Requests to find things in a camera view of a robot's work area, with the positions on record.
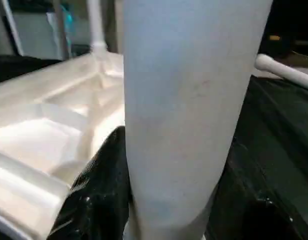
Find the black plastic bag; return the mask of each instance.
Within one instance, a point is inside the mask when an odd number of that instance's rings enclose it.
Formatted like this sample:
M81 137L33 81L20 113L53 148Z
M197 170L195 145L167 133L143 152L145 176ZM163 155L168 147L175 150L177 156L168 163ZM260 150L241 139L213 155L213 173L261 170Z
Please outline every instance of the black plastic bag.
M129 217L125 128L117 128L73 185L49 240L120 240Z
M251 78L206 235L308 240L308 90Z

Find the black garbage bag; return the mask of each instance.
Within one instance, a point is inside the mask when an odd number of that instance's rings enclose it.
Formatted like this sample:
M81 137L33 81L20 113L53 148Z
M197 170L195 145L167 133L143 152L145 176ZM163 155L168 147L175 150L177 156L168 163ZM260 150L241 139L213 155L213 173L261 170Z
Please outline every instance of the black garbage bag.
M75 181L48 240L121 240L129 198L125 127L121 126Z
M209 240L308 240L308 90L252 76Z

